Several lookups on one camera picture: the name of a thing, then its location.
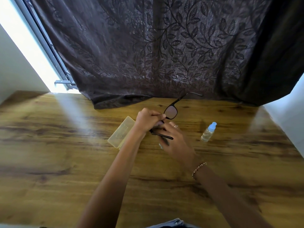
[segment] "right hand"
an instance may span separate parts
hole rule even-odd
[[[174,128],[174,126],[174,122],[169,122],[158,126],[160,129],[157,130],[157,133],[173,137],[173,140],[167,139],[169,143],[169,145],[167,145],[163,139],[158,136],[159,143],[171,157],[176,159],[188,170],[194,171],[198,166],[198,163],[200,163],[199,157],[180,128]]]

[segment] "beaded bracelet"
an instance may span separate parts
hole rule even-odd
[[[194,178],[196,180],[196,178],[194,177],[194,174],[199,170],[200,167],[202,167],[203,165],[207,165],[206,162],[201,163],[192,173],[192,178]]]

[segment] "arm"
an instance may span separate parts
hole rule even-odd
[[[144,108],[108,172],[93,193],[77,228],[115,228],[134,160],[146,132],[166,116]]]
[[[174,122],[165,123],[162,126],[166,131],[158,131],[158,133],[174,138],[173,140],[168,140],[169,145],[162,139],[159,139],[159,142],[167,153],[192,173],[202,161],[200,161],[182,131],[178,127],[174,128],[174,125]],[[195,177],[208,192],[232,228],[272,228],[259,213],[245,203],[222,178],[206,165],[198,169]]]

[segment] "white wall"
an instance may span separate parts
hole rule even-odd
[[[0,103],[16,90],[49,91],[0,25]]]
[[[264,106],[304,157],[304,75],[289,95]]]

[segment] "left hand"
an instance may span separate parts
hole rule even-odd
[[[148,108],[143,108],[142,111],[138,112],[134,128],[141,133],[146,133],[152,129],[157,122],[164,120],[165,118],[165,114],[161,114],[160,112],[150,110]]]

